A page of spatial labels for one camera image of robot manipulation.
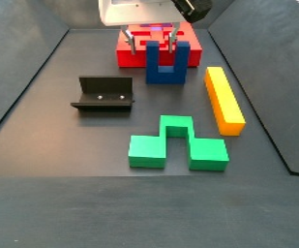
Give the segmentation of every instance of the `blue u-shaped block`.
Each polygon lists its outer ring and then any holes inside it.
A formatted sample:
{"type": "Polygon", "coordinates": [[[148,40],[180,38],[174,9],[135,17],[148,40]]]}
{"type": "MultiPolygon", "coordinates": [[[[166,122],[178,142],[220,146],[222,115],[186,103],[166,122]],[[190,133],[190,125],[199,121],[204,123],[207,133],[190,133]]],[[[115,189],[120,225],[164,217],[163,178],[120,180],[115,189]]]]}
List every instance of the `blue u-shaped block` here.
{"type": "Polygon", "coordinates": [[[190,42],[176,42],[175,65],[159,66],[159,42],[147,41],[147,83],[184,84],[190,53],[190,42]]]}

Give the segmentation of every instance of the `dark gray surface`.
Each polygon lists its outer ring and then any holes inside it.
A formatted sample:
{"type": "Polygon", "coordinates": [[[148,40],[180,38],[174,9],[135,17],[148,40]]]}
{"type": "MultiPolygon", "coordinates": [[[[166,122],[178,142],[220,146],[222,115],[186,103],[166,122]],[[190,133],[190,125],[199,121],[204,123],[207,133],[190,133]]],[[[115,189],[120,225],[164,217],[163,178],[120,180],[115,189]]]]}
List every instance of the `dark gray surface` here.
{"type": "Polygon", "coordinates": [[[299,177],[0,178],[0,247],[295,248],[299,177]]]}
{"type": "Polygon", "coordinates": [[[236,0],[210,33],[286,164],[299,173],[299,3],[236,0]]]}
{"type": "MultiPolygon", "coordinates": [[[[118,28],[106,27],[100,20],[98,0],[42,0],[52,12],[62,18],[70,28],[118,28]]],[[[222,12],[228,8],[234,0],[212,0],[214,7],[204,20],[196,22],[194,28],[207,28],[222,12]]]]}
{"type": "Polygon", "coordinates": [[[71,31],[15,110],[0,126],[0,176],[124,176],[206,174],[190,171],[183,139],[168,139],[164,170],[130,169],[131,135],[158,136],[159,115],[190,115],[195,135],[219,139],[203,85],[207,66],[223,66],[247,121],[238,138],[226,138],[231,162],[222,176],[287,174],[255,113],[207,31],[196,32],[204,52],[186,85],[146,85],[146,69],[119,69],[116,30],[71,31]],[[70,102],[82,95],[79,76],[134,78],[130,113],[79,113],[70,102]]]}
{"type": "Polygon", "coordinates": [[[0,119],[67,31],[35,0],[0,0],[0,119]]]}

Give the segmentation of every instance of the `yellow block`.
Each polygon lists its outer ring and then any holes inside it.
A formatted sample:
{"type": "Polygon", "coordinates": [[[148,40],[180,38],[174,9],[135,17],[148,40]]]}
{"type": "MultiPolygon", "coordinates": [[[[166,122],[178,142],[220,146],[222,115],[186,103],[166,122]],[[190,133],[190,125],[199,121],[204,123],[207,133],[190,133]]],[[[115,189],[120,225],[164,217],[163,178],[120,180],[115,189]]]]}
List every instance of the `yellow block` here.
{"type": "Polygon", "coordinates": [[[222,136],[239,136],[246,121],[222,67],[207,67],[204,82],[219,133],[222,136]]]}

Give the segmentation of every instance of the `red block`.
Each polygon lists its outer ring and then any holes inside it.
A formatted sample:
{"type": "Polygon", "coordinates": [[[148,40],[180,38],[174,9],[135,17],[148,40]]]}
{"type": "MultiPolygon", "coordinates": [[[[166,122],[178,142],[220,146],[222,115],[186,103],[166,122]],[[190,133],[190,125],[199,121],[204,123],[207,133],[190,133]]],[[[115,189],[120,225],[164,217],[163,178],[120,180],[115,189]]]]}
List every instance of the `red block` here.
{"type": "MultiPolygon", "coordinates": [[[[135,36],[136,54],[131,53],[131,46],[124,42],[126,37],[119,33],[116,44],[116,61],[119,67],[146,67],[147,41],[159,41],[159,66],[172,66],[175,61],[175,44],[172,53],[168,51],[168,34],[174,30],[171,24],[128,25],[128,30],[135,36]]],[[[178,41],[190,42],[191,55],[188,67],[199,66],[202,46],[196,39],[192,26],[187,22],[180,23],[178,41]]]]}

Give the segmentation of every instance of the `green l-shaped block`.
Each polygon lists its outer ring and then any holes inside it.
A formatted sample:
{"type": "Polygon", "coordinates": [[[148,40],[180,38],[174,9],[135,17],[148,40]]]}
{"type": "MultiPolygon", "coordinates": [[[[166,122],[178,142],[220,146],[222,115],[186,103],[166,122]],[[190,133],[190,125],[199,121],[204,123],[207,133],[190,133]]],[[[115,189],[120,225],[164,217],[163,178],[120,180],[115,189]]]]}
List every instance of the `green l-shaped block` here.
{"type": "Polygon", "coordinates": [[[190,170],[226,169],[230,158],[224,140],[196,138],[192,118],[174,115],[160,115],[159,137],[131,136],[130,167],[164,168],[168,137],[187,139],[190,170]]]}

